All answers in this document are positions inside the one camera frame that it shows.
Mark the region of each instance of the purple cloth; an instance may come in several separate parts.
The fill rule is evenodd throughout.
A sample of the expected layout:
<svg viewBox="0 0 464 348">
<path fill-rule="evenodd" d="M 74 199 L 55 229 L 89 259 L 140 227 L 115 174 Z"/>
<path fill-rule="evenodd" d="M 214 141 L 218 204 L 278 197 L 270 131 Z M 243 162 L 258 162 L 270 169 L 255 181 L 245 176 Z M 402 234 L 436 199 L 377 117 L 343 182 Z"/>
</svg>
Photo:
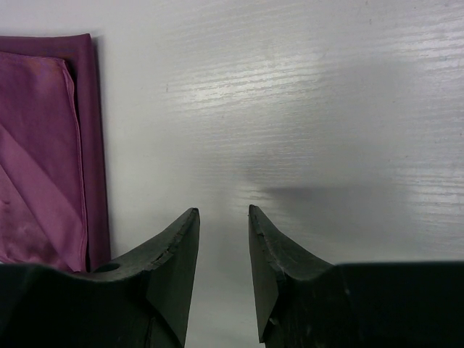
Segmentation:
<svg viewBox="0 0 464 348">
<path fill-rule="evenodd" d="M 55 99 L 59 96 L 60 102 L 53 100 L 55 103 L 53 107 L 59 107 L 62 112 L 63 108 L 65 108 L 63 105 L 65 102 L 63 91 L 67 91 L 68 108 L 71 106 L 75 107 L 75 111 L 77 112 L 76 114 L 70 113 L 69 110 L 66 111 L 66 120 L 62 120 L 53 115 L 53 112 L 50 112 L 51 110 L 48 109 L 46 111 L 48 118 L 45 117 L 39 122 L 37 117 L 36 124 L 29 119 L 24 123 L 19 120 L 10 120 L 11 112 L 9 113 L 10 116 L 5 116 L 5 110 L 2 109 L 4 102 L 1 102 L 0 113 L 3 115 L 0 115 L 0 123 L 3 127 L 0 130 L 2 142 L 0 144 L 0 152 L 16 151 L 4 155 L 6 159 L 9 159 L 9 162 L 7 165 L 2 164 L 4 172 L 0 170 L 1 190 L 2 192 L 9 192 L 9 195 L 14 197 L 12 200 L 17 202 L 18 207 L 18 210 L 15 210 L 14 213 L 19 215 L 6 214 L 8 218 L 5 218 L 1 214 L 0 219 L 5 219 L 4 221 L 9 221 L 8 223 L 12 224 L 10 229 L 12 231 L 15 230 L 17 233 L 14 236 L 9 236 L 9 238 L 12 238 L 9 245 L 16 245 L 20 250 L 16 251 L 17 258 L 15 259 L 5 260 L 4 256 L 7 254 L 7 250 L 4 249 L 0 249 L 0 256 L 3 256 L 2 260 L 4 262 L 30 262 L 33 260 L 35 262 L 48 263 L 65 270 L 68 270 L 66 268 L 69 268 L 69 270 L 94 269 L 110 260 L 110 251 L 102 127 L 94 48 L 91 37 L 88 34 L 61 38 L 0 37 L 0 51 L 36 56 L 35 58 L 23 57 L 24 60 L 29 59 L 35 62 L 47 61 L 47 64 L 54 62 L 53 69 L 49 67 L 48 69 L 44 68 L 41 70 L 41 68 L 37 68 L 39 63 L 35 67 L 28 67 L 29 73 L 33 75 L 33 78 L 30 76 L 30 80 L 24 80 L 23 83 L 25 85 L 23 87 L 28 86 L 25 90 L 30 94 L 29 96 L 34 98 L 40 97 L 41 101 L 44 100 L 42 98 L 48 98 L 49 96 L 43 95 L 45 90 L 35 84 L 46 83 L 47 79 L 53 79 L 56 82 L 56 79 L 59 78 L 57 73 L 57 65 L 59 65 L 62 77 L 61 82 L 55 88 L 60 86 L 61 92 L 53 91 L 52 94 Z M 67 69 L 65 62 L 60 59 L 47 58 L 43 60 L 43 58 L 37 57 L 63 59 L 67 63 Z M 75 84 L 75 102 L 73 101 L 73 94 L 70 93 L 73 80 Z M 23 93 L 23 87 L 18 86 L 17 80 L 14 80 L 8 86 L 2 86 L 2 88 L 8 89 L 6 90 L 6 94 L 0 90 L 0 94 L 10 94 L 15 88 L 16 92 L 19 93 L 18 95 Z M 77 127 L 75 124 L 76 117 L 78 121 Z M 73 128 L 71 128 L 71 120 L 74 122 Z M 20 143 L 14 137 L 13 133 L 23 136 L 25 143 Z M 74 139 L 76 143 L 75 147 L 71 149 L 68 144 L 67 148 L 63 147 L 60 150 L 60 141 L 63 141 L 63 138 L 66 138 L 69 142 L 71 139 Z M 30 142 L 32 141 L 31 139 L 35 139 L 34 145 Z M 81 159 L 79 159 L 79 140 L 81 142 Z M 41 146 L 44 146 L 48 152 L 43 152 Z M 29 165 L 31 166 L 28 168 L 29 173 L 26 173 L 25 168 L 17 170 L 14 173 L 7 171 L 8 165 L 9 167 L 19 167 L 18 163 L 20 164 L 21 162 L 15 159 L 16 157 L 19 158 L 17 152 L 22 154 L 22 160 L 27 160 L 28 157 L 33 158 L 33 160 L 29 161 Z M 82 172 L 76 175 L 76 168 L 78 168 L 79 164 L 82 165 Z M 38 175 L 40 172 L 39 169 L 42 170 L 43 177 Z M 79 183 L 82 181 L 82 178 L 84 191 L 80 192 L 82 187 Z M 41 182 L 39 187 L 38 181 L 45 181 L 46 179 L 48 180 L 48 186 Z M 28 187 L 30 181 L 35 181 L 36 184 L 33 188 L 26 190 L 25 187 Z M 79 218 L 76 218 L 76 216 L 73 217 L 73 213 L 79 215 Z M 33 218 L 37 222 L 34 228 L 30 227 L 32 225 L 31 219 Z M 18 223 L 21 224 L 22 221 L 26 225 L 26 222 L 29 223 L 27 225 L 29 226 L 28 231 L 34 230 L 31 233 L 35 237 L 43 233 L 49 240 L 49 243 L 42 244 L 39 242 L 38 237 L 35 240 L 35 237 L 33 239 L 30 236 L 21 236 L 25 228 L 18 225 Z M 83 234 L 80 232 L 80 225 L 83 226 Z M 0 243 L 4 245 L 5 241 L 0 240 Z M 36 255 L 41 256 L 31 257 L 32 246 L 36 248 L 36 251 L 34 251 Z"/>
</svg>

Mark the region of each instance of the maroon fabric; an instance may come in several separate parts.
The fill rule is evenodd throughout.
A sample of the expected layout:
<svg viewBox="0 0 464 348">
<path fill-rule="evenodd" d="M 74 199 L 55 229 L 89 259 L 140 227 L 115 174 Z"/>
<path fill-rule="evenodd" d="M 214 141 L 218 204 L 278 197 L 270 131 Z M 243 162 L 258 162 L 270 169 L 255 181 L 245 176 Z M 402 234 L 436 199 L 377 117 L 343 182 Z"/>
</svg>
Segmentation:
<svg viewBox="0 0 464 348">
<path fill-rule="evenodd" d="M 94 269 L 110 260 L 110 250 L 102 127 L 91 37 L 89 34 L 59 38 L 0 36 L 0 51 L 36 57 L 56 57 L 64 59 L 68 65 L 75 82 L 75 108 L 80 127 L 88 231 L 87 266 Z M 75 238 L 70 237 L 71 232 L 67 231 L 65 226 L 62 226 L 61 233 L 64 239 Z"/>
</svg>

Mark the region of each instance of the folded cloth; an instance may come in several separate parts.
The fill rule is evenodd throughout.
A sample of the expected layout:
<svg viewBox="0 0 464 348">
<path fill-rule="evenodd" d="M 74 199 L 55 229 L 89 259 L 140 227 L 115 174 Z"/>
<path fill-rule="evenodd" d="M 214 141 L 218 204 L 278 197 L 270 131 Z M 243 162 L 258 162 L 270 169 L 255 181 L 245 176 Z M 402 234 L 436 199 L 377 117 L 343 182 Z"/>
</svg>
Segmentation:
<svg viewBox="0 0 464 348">
<path fill-rule="evenodd" d="M 19 38 L 19 37 L 1 37 L 0 36 L 0 51 L 2 52 L 9 52 L 13 54 L 20 54 L 25 56 L 35 56 L 36 59 L 40 60 L 41 64 L 47 66 L 47 69 L 44 67 L 42 69 L 41 65 L 37 63 L 37 66 L 34 67 L 35 63 L 32 63 L 32 67 L 29 67 L 30 73 L 35 73 L 34 79 L 30 79 L 27 83 L 45 83 L 47 78 L 50 79 L 58 79 L 58 67 L 62 72 L 62 79 L 59 83 L 59 86 L 63 87 L 63 83 L 66 85 L 66 88 L 63 87 L 60 90 L 61 94 L 57 92 L 55 96 L 57 97 L 60 95 L 60 98 L 64 98 L 62 93 L 63 91 L 67 91 L 69 99 L 69 105 L 73 105 L 75 107 L 74 114 L 69 110 L 66 111 L 66 131 L 68 132 L 67 137 L 68 140 L 74 139 L 76 142 L 76 148 L 73 151 L 77 151 L 78 153 L 78 142 L 80 140 L 80 147 L 81 147 L 81 160 L 80 164 L 82 166 L 81 171 L 82 174 L 78 177 L 75 175 L 75 167 L 72 165 L 74 170 L 70 170 L 64 175 L 62 178 L 58 178 L 57 173 L 63 173 L 66 170 L 64 168 L 63 163 L 68 163 L 68 161 L 74 160 L 75 165 L 78 165 L 79 158 L 78 155 L 76 156 L 76 152 L 70 151 L 67 149 L 67 154 L 64 152 L 62 153 L 62 157 L 58 156 L 56 153 L 52 151 L 55 157 L 49 156 L 48 154 L 43 154 L 40 158 L 39 156 L 33 157 L 32 149 L 30 148 L 30 143 L 27 142 L 26 145 L 20 144 L 17 138 L 13 137 L 13 133 L 19 134 L 21 133 L 22 136 L 26 137 L 27 139 L 31 137 L 31 134 L 26 132 L 31 132 L 32 129 L 28 128 L 27 130 L 23 129 L 22 131 L 14 130 L 13 127 L 19 127 L 17 124 L 21 124 L 24 127 L 30 127 L 30 122 L 26 124 L 22 124 L 20 121 L 17 123 L 10 124 L 11 129 L 7 129 L 5 126 L 4 119 L 9 119 L 11 117 L 1 116 L 0 115 L 0 123 L 3 125 L 1 130 L 1 142 L 7 142 L 9 145 L 10 143 L 16 143 L 17 151 L 22 150 L 22 155 L 24 158 L 33 158 L 34 160 L 29 161 L 30 165 L 34 161 L 36 162 L 37 168 L 41 168 L 43 170 L 43 178 L 42 179 L 49 179 L 49 184 L 51 186 L 55 186 L 54 192 L 52 188 L 48 187 L 48 191 L 42 187 L 41 190 L 38 189 L 38 184 L 35 186 L 35 190 L 30 191 L 25 190 L 19 184 L 16 184 L 15 189 L 17 190 L 17 194 L 20 195 L 19 198 L 22 197 L 23 203 L 28 203 L 30 198 L 27 198 L 27 195 L 42 195 L 42 205 L 43 207 L 40 210 L 40 213 L 36 211 L 36 207 L 31 207 L 30 205 L 27 207 L 23 207 L 22 210 L 17 210 L 17 212 L 23 212 L 20 214 L 20 217 L 15 217 L 14 215 L 9 215 L 9 217 L 4 221 L 7 221 L 5 224 L 12 224 L 10 227 L 11 231 L 16 231 L 14 236 L 8 235 L 8 238 L 12 239 L 12 242 L 9 245 L 16 245 L 19 249 L 16 251 L 17 258 L 11 259 L 8 258 L 8 254 L 6 250 L 0 249 L 0 260 L 4 262 L 42 262 L 48 263 L 53 265 L 54 267 L 68 270 L 91 270 L 97 268 L 99 265 L 106 263 L 110 260 L 110 250 L 109 250 L 109 233 L 108 233 L 108 222 L 107 222 L 107 200 L 106 200 L 106 185 L 105 185 L 105 177 L 104 177 L 104 155 L 103 155 L 103 143 L 102 143 L 102 127 L 101 127 L 101 118 L 100 118 L 100 111 L 99 111 L 99 95 L 98 95 L 98 85 L 97 85 L 97 75 L 96 75 L 96 65 L 94 59 L 94 48 L 91 42 L 91 37 L 88 34 L 81 35 L 81 36 L 70 36 L 70 37 L 59 37 L 59 38 Z M 60 59 L 44 59 L 38 57 L 54 57 L 63 59 L 66 62 L 63 62 Z M 34 58 L 31 57 L 23 57 L 24 60 L 30 62 L 33 61 Z M 73 95 L 70 94 L 70 87 L 73 85 L 73 81 L 75 84 L 75 102 L 73 101 Z M 8 84 L 8 86 L 3 85 L 2 87 L 4 90 L 0 90 L 0 94 L 8 96 L 8 93 L 11 93 L 17 87 L 17 81 L 12 81 Z M 31 87 L 31 84 L 28 85 L 26 88 L 28 93 L 32 93 L 34 96 L 37 96 L 39 93 L 46 93 L 45 90 L 40 87 L 34 89 Z M 77 117 L 78 124 L 75 126 L 74 131 L 70 129 L 70 120 L 74 120 Z M 59 117 L 54 118 L 54 122 L 58 122 Z M 60 129 L 58 133 L 50 133 L 51 128 L 36 128 L 32 133 L 37 133 L 37 138 L 41 139 L 37 142 L 41 143 L 41 145 L 46 144 L 48 142 L 51 143 L 50 138 L 53 136 L 62 136 L 63 130 L 65 128 L 60 128 L 58 124 L 54 125 L 57 129 Z M 0 144 L 0 148 L 7 147 L 5 144 Z M 48 167 L 44 167 L 44 163 L 47 161 L 53 161 L 48 163 Z M 49 173 L 47 170 L 51 170 L 53 168 L 56 172 Z M 22 173 L 26 172 L 26 169 L 23 168 L 20 170 L 20 173 L 8 173 L 7 167 L 3 167 L 3 172 L 0 170 L 0 181 L 4 183 L 5 186 L 9 187 L 9 192 L 12 190 L 12 185 L 15 181 L 18 180 L 31 180 L 32 174 L 29 173 L 29 177 L 25 178 L 26 175 Z M 78 187 L 79 180 L 83 178 L 83 211 L 80 213 L 79 204 L 76 203 L 78 199 L 76 187 Z M 2 191 L 6 192 L 7 189 L 4 187 L 0 188 Z M 71 218 L 71 210 L 67 211 L 67 213 L 63 213 L 64 205 L 57 204 L 55 201 L 56 199 L 54 194 L 60 193 L 62 196 L 62 200 L 67 200 L 68 205 L 72 206 L 76 214 L 80 214 L 80 223 L 83 224 L 83 235 L 80 236 L 78 232 L 78 223 L 74 220 L 67 220 Z M 15 197 L 14 200 L 17 201 L 18 195 L 11 194 L 11 197 Z M 29 209 L 30 215 L 25 213 L 25 209 Z M 57 225 L 59 227 L 52 228 L 49 230 L 47 226 L 44 226 L 43 220 L 47 219 L 61 219 L 61 225 Z M 49 238 L 49 243 L 47 245 L 41 245 L 38 242 L 24 242 L 27 236 L 21 236 L 21 233 L 24 231 L 24 226 L 21 228 L 19 225 L 15 225 L 15 222 L 20 222 L 21 220 L 24 222 L 29 221 L 29 225 L 31 226 L 31 219 L 37 222 L 37 226 L 35 228 L 40 227 L 42 233 L 44 233 L 47 238 Z M 79 245 L 78 239 L 82 237 L 81 241 L 83 245 Z M 0 239 L 0 244 L 4 245 L 4 240 Z M 36 259 L 31 258 L 30 256 L 30 245 L 35 245 L 36 250 L 43 250 L 36 254 Z M 50 251 L 50 248 L 55 249 L 57 255 L 51 256 L 53 253 Z"/>
</svg>

